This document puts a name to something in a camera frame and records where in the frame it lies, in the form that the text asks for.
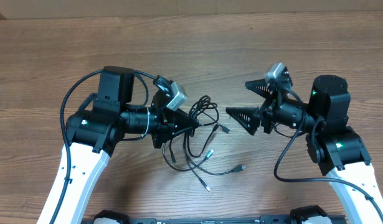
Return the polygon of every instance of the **bundle of cables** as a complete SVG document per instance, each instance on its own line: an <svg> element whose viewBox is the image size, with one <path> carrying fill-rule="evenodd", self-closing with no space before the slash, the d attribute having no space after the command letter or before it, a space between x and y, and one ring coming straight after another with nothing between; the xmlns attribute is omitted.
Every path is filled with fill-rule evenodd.
<svg viewBox="0 0 383 224"><path fill-rule="evenodd" d="M299 102L302 102L302 100L300 99L300 97L294 92L292 91L291 89L289 88L284 88L284 90L286 90L287 92L291 93L296 100L298 100ZM287 136L281 132L279 132L277 130L277 126L279 124L276 124L275 127L274 127L274 130L276 133L284 136L284 137L288 137L288 138L291 138L290 142L286 145L286 147L284 148L283 152L281 153L281 155L279 156L275 166L274 166L274 176L280 180L280 181L283 181L283 182L289 182L289 183L300 183L300 182L335 182L335 183L340 183L340 184L345 184L345 185L348 185L358 191L360 191L360 193L362 193L366 200L370 201L372 206L374 206L375 210L377 211L381 221L383 222L383 213L381 212L378 204L375 202L374 198L371 197L365 190L363 190L362 188L360 188L359 186L355 185L355 184L352 184L348 181L345 181L345 180L341 180L341 179L335 179L335 178L327 178L327 177L318 177L318 178L299 178L299 179L286 179L286 178L283 178L283 177L280 177L278 176L277 174L277 171L278 171L278 166L280 165L280 162L281 160L284 158L286 152L289 150L289 148L291 147L292 143L294 142L294 140L299 137L299 136L302 136L303 134L305 134L304 132L301 132L301 129L305 123L305 118L306 118L306 112L304 111L303 112L303 116L302 116L302 119L301 119L301 123L299 124L298 128L296 129L295 131L295 134L293 136ZM310 134L310 141L313 145L313 147L318 150L317 148L317 143L315 141L315 135L316 135L316 129L319 125L320 122L323 122L324 121L324 118L322 116L319 116L313 126L313 130Z"/></svg>
<svg viewBox="0 0 383 224"><path fill-rule="evenodd" d="M240 166L237 166L231 170L228 170L227 172L221 172L221 173L212 173L212 172L209 172L205 169L203 169L201 167L202 163L204 163L206 160L208 160L208 158L210 158L210 156L214 153L214 150L211 149L206 155L205 157L203 158L203 160L201 160L200 162L198 163L195 163L191 157L193 158L200 158L202 156L202 154L204 153L205 151L205 148L206 146L208 145L209 143L209 140L212 138L213 134L218 130L219 127L222 128L222 130L224 132L226 132L227 134L230 133L230 130L225 127L224 125L222 124L219 124L218 121L219 121L219 112L217 110L217 104L216 103L213 103L210 101L211 98L209 96L203 96L199 99L199 101L195 102L193 104L193 106L191 107L190 111L189 111L189 117L192 118L192 119L197 119L197 117L200 115L200 114L204 114L206 115L208 118L210 118L212 120L212 122L210 123L206 123L206 124L201 124L200 123L200 127L203 127L203 126L212 126L212 125L215 125L214 128L212 129L212 131L210 132L210 134L208 135L208 138L206 139L205 141L205 144L204 144L204 147L202 147L202 150L200 153L198 153L197 155L193 154L191 152L191 149L190 149L190 137L193 137L194 136L194 133L195 133L195 128L190 128L190 129L187 129L187 130L184 130L184 137L183 137L183 153L185 155L185 158L186 158L186 162L187 162L187 165L188 165L188 169L181 169L181 168L177 168L175 167L174 165L172 165L168 159L166 158L166 155L165 155L165 150L166 150L166 143L163 145L162 147L162 155L164 157L164 160L165 162L168 164L168 166L176 171L180 171L180 172L187 172L187 171L191 171L199 180L199 182L205 187L205 189L207 191L210 191L210 187L199 177L199 175L197 174L197 172L194 170L195 168L205 172L206 174L209 174L209 175L225 175L225 174L231 174L231 173L236 173L236 172L241 172L243 171L244 169L246 169L246 166L245 165L240 165ZM216 118L213 118L211 115L207 114L207 110L214 110L216 112ZM169 142L169 151L171 153L171 159L172 159L172 162L173 164L176 163L176 158L174 157L174 153L173 153L173 150L172 150L172 141L173 139L170 140Z"/></svg>

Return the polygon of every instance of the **light wood tabletop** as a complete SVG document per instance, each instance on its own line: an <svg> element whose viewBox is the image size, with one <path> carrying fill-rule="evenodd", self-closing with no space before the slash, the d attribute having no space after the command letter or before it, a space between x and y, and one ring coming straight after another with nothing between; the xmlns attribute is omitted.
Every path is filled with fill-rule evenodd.
<svg viewBox="0 0 383 224"><path fill-rule="evenodd" d="M289 139L261 129L250 136L225 113L227 106L263 103L245 82L262 78L275 62L288 67L293 89L304 101L318 75L348 81L349 125L369 150L383 196L383 11L0 21L0 223L38 219L61 157L62 99L78 79L105 65L177 81L188 95L185 111L201 96L211 96L231 132L215 134L208 146L215 154L204 167L219 172L246 164L247 169L224 176L199 172L212 189L207 192L191 172L170 169L150 137L119 143L85 218L103 209L133 218L253 217L306 205L344 214L327 183L274 178L275 162ZM154 94L157 89L146 81ZM81 84L65 117L97 87L98 77ZM135 81L133 102L144 98L142 84ZM211 130L196 130L194 152ZM174 150L185 167L180 138ZM280 175L320 177L306 150L305 139L297 139Z"/></svg>

